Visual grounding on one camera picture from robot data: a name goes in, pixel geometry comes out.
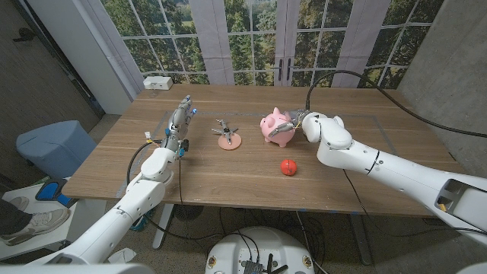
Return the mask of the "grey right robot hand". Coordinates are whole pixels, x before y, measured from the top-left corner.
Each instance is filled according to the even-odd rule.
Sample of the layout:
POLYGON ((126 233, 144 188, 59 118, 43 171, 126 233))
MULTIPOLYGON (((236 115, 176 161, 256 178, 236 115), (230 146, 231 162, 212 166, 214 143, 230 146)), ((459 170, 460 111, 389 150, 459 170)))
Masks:
POLYGON ((305 116, 310 114, 310 110, 289 110, 285 111, 285 120, 286 122, 277 126, 275 129, 273 129, 269 134, 268 137, 273 137, 280 132, 288 132, 291 131, 292 129, 297 129, 301 126, 305 116))

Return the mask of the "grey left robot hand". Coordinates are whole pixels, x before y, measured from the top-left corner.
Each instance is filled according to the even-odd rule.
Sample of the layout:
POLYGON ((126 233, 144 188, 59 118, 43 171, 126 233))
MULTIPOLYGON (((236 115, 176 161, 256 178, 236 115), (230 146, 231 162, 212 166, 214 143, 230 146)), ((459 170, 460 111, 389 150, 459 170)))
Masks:
POLYGON ((191 97, 187 95, 168 119, 167 128, 165 129, 164 148, 168 148, 177 154, 180 153, 181 143, 186 137, 190 121, 197 113, 197 109, 191 109, 191 106, 191 97))

